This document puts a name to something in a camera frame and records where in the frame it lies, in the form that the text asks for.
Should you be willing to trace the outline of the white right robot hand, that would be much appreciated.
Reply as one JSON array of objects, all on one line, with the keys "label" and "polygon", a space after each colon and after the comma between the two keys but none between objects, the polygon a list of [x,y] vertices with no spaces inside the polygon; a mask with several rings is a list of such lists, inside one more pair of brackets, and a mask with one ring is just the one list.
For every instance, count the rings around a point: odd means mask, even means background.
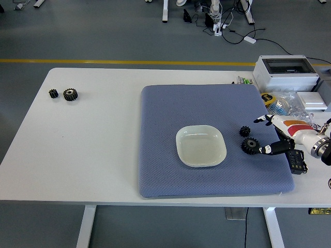
[{"label": "white right robot hand", "polygon": [[318,155],[319,147],[327,139],[305,121],[293,116],[267,114],[258,117],[253,122],[263,121],[267,121],[267,126],[273,125],[286,138],[293,140],[295,144],[303,145],[312,156],[321,156]]}]

